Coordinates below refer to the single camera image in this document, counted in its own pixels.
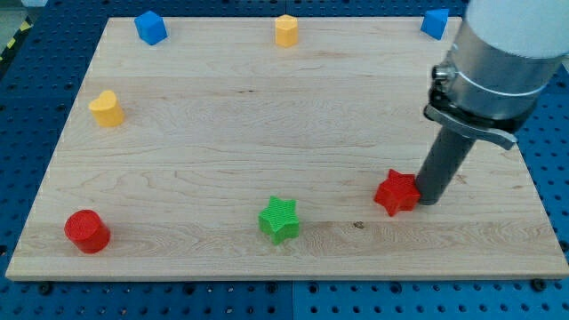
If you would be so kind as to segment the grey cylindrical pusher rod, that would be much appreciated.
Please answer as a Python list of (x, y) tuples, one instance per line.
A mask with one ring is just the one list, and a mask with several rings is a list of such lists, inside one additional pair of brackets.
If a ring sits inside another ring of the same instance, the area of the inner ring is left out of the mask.
[(436, 204), (476, 141), (442, 127), (415, 180), (419, 204)]

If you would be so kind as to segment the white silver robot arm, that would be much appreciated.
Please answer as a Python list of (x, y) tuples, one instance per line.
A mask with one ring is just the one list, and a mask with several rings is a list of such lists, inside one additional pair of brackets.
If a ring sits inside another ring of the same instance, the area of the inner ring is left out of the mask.
[(415, 184), (435, 204), (478, 140), (506, 150), (568, 54), (565, 0), (469, 2), (445, 59), (431, 71), (424, 116), (441, 129)]

